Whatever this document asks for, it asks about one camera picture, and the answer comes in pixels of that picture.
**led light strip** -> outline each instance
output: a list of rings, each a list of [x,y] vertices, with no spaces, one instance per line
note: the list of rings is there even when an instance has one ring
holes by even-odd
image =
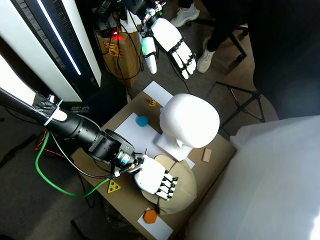
[[[44,5],[43,5],[43,3],[41,2],[41,0],[36,0],[36,1],[37,1],[37,3],[39,4],[39,6],[40,6],[40,8],[41,8],[41,10],[42,10],[42,12],[43,12],[43,14],[44,14],[45,18],[47,19],[48,23],[50,24],[50,26],[51,26],[51,28],[52,28],[52,30],[53,30],[53,32],[54,32],[54,34],[55,34],[55,35],[56,35],[56,37],[58,38],[58,40],[59,40],[59,42],[60,42],[61,46],[63,47],[63,49],[64,49],[64,51],[65,51],[66,55],[67,55],[67,56],[68,56],[68,58],[70,59],[70,61],[71,61],[72,65],[73,65],[73,67],[74,67],[74,69],[76,70],[76,72],[78,73],[78,75],[81,75],[81,72],[80,72],[80,70],[79,70],[78,66],[76,65],[76,63],[75,63],[74,59],[72,58],[72,56],[71,56],[71,54],[70,54],[69,50],[67,49],[67,47],[66,47],[66,45],[65,45],[64,41],[62,40],[62,38],[61,38],[61,36],[60,36],[60,34],[59,34],[58,30],[57,30],[57,29],[56,29],[56,27],[55,27],[54,23],[52,22],[52,20],[51,20],[51,18],[50,18],[50,16],[49,16],[49,14],[48,14],[48,12],[47,12],[47,10],[46,10],[45,6],[44,6]]]

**person's leg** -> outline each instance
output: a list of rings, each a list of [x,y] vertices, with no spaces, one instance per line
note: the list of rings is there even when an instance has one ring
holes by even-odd
[[[197,62],[197,70],[200,73],[206,72],[211,64],[212,57],[219,45],[229,37],[236,29],[245,13],[249,10],[247,0],[242,4],[235,3],[235,0],[230,0],[228,3],[217,6],[206,6],[211,14],[219,11],[221,14],[214,15],[216,18],[215,27],[211,37],[207,37],[203,42],[203,54]]]
[[[176,28],[183,26],[188,21],[197,19],[200,11],[195,7],[194,0],[179,0],[180,7],[176,16],[170,21]]]

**white mannequin head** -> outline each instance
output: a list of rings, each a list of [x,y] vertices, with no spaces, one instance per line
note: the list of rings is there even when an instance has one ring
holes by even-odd
[[[179,147],[202,148],[217,135],[220,120],[205,100],[186,93],[173,96],[161,109],[160,127]]]

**baseball cap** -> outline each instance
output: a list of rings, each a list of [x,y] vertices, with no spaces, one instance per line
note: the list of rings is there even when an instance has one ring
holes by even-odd
[[[158,155],[154,158],[173,177],[179,177],[172,198],[167,201],[155,194],[142,191],[143,196],[150,202],[157,204],[160,215],[175,214],[188,207],[197,197],[197,182],[194,173],[186,160],[175,162],[171,158]]]

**white cloth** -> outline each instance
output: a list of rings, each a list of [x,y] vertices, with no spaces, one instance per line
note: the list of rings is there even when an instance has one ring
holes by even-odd
[[[319,240],[320,116],[242,127],[238,153],[187,239]]]

